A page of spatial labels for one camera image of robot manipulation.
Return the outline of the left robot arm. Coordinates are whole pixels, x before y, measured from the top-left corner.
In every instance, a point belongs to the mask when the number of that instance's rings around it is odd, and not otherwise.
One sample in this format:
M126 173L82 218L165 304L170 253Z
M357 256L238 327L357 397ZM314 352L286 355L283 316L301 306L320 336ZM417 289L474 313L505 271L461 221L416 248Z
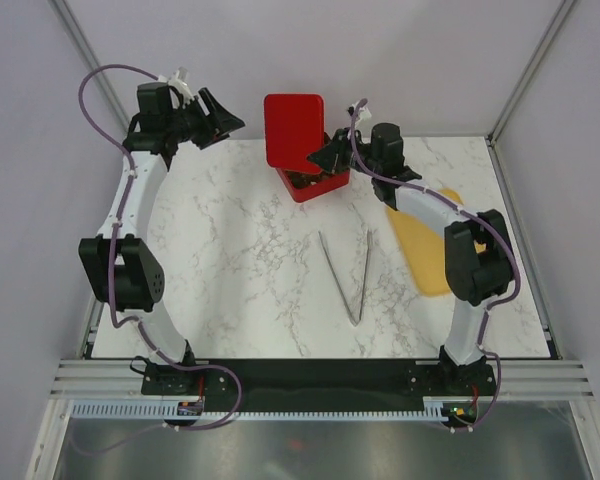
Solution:
M123 167L114 200L98 232L81 239L79 258L95 297L107 305L114 329L134 331L156 361L167 364L164 383L193 391L199 372L189 342L164 304L166 274L146 240L161 185L180 145L206 149L245 123L206 88L164 77L137 89L138 112L119 143Z

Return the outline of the red box lid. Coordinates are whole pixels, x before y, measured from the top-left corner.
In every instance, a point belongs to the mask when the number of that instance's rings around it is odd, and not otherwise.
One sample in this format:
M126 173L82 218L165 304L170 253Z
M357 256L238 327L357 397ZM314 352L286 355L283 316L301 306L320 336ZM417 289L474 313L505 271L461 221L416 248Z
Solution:
M266 161L270 167L317 175L308 160L324 144L324 100L315 93L270 93L263 101Z

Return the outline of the metal tongs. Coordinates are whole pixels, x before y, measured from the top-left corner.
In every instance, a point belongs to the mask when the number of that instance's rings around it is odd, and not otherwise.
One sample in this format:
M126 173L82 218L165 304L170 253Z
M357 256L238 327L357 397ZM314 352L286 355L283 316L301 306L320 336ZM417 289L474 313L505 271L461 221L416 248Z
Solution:
M373 234L370 229L366 231L364 252L355 258L352 266L344 268L344 260L339 256L333 258L329 250L326 235L322 231L317 233L318 245L324 256L327 271L344 308L350 324L356 328L363 319L367 284L373 247Z

